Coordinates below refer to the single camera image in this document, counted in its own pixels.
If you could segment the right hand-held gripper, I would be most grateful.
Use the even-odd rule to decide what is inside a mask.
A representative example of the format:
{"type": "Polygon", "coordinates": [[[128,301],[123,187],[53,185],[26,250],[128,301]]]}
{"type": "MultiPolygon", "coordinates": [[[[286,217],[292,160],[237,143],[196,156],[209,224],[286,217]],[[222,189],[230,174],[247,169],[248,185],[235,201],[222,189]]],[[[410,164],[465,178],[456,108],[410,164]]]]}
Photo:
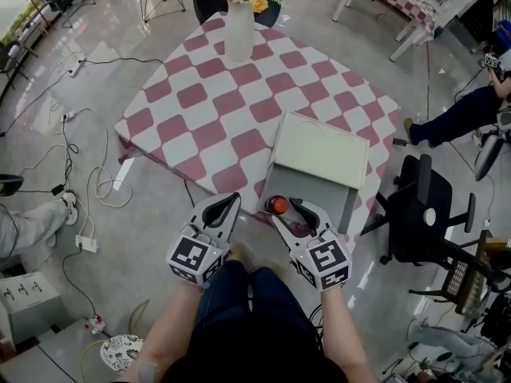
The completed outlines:
{"type": "Polygon", "coordinates": [[[306,200],[290,197],[289,202],[307,226],[296,221],[288,223],[280,215],[271,215],[271,221],[290,249],[298,273],[319,292],[343,286],[351,277],[352,258],[333,229],[330,216],[306,200]],[[308,228],[315,236],[308,235],[308,228]]]}

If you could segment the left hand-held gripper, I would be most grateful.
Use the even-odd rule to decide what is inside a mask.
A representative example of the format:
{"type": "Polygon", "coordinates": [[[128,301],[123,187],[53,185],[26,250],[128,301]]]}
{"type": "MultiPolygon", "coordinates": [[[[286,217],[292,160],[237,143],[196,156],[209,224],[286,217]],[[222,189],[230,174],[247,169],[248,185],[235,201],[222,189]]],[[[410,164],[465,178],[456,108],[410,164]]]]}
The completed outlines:
{"type": "Polygon", "coordinates": [[[193,208],[191,219],[166,256],[174,275],[201,289],[209,288],[229,254],[240,205],[241,196],[235,191],[203,199],[193,208]]]}

